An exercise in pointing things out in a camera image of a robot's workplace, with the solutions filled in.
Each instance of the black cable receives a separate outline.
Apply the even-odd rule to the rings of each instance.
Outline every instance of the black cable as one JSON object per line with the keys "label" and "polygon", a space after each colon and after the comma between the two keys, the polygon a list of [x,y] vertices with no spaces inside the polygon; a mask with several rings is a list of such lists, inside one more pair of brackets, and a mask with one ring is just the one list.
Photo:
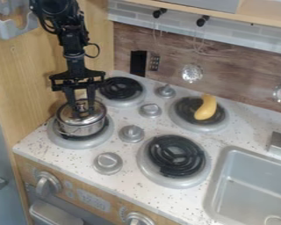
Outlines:
{"label": "black cable", "polygon": [[43,17],[41,1],[37,1],[36,4],[38,5],[38,6],[36,7],[36,14],[37,14],[37,17],[38,17],[39,20],[40,20],[40,24],[41,24],[42,28],[43,28],[45,31],[47,31],[48,33],[57,34],[57,32],[56,32],[55,30],[54,30],[54,31],[50,31],[50,30],[48,29],[48,27],[51,28],[51,26],[46,23],[46,20],[45,20],[44,17]]}
{"label": "black cable", "polygon": [[89,55],[89,54],[85,54],[85,56],[91,58],[91,59],[95,59],[100,55],[101,49],[100,46],[97,45],[96,43],[88,43],[88,46],[94,46],[97,48],[97,54],[95,56]]}

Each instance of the wooden backsplash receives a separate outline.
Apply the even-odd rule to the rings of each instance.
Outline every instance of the wooden backsplash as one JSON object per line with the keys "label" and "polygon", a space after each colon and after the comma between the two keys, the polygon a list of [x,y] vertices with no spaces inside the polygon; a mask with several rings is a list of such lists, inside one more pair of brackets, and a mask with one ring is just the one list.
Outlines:
{"label": "wooden backsplash", "polygon": [[[281,112],[272,92],[281,83],[281,54],[206,40],[203,56],[193,49],[193,38],[174,33],[155,32],[133,25],[114,23],[115,69],[130,71],[130,52],[147,50],[161,56],[158,72],[146,77],[207,92],[222,98]],[[185,64],[198,62],[204,77],[186,83],[180,71]]]}

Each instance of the silver knob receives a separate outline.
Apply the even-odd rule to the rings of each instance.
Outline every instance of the silver knob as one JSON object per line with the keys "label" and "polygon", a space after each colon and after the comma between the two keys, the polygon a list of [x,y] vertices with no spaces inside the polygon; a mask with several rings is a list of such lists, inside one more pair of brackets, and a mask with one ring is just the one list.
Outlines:
{"label": "silver knob", "polygon": [[136,143],[144,139],[145,132],[135,125],[125,126],[119,131],[119,138],[123,142]]}
{"label": "silver knob", "polygon": [[175,90],[172,89],[169,84],[166,84],[163,87],[159,87],[156,90],[156,94],[161,98],[173,98],[176,96]]}
{"label": "silver knob", "polygon": [[36,194],[42,199],[49,194],[56,194],[61,192],[61,182],[51,173],[42,171],[38,177],[38,183],[36,185]]}
{"label": "silver knob", "polygon": [[140,107],[140,115],[153,119],[162,115],[162,109],[157,104],[142,105]]}
{"label": "silver knob", "polygon": [[126,217],[127,225],[155,225],[149,217],[138,212],[131,212]]}
{"label": "silver knob", "polygon": [[98,155],[93,164],[93,168],[103,175],[112,175],[119,172],[123,167],[122,158],[112,152]]}

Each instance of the metal sink basin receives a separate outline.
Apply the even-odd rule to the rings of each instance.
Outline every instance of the metal sink basin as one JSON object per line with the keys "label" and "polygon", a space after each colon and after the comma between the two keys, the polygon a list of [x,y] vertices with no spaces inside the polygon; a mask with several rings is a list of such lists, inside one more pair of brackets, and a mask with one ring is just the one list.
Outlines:
{"label": "metal sink basin", "polygon": [[224,149],[204,209],[227,225],[281,225],[281,161],[244,149]]}

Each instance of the oven door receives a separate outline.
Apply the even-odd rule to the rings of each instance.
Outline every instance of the oven door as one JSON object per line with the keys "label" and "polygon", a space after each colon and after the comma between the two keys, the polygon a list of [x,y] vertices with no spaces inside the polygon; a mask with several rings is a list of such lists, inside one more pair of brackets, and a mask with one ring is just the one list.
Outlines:
{"label": "oven door", "polygon": [[113,225],[54,195],[39,199],[32,185],[27,184],[26,191],[30,203],[29,212],[35,225]]}
{"label": "oven door", "polygon": [[213,11],[236,13],[239,0],[162,0],[173,4],[183,4]]}

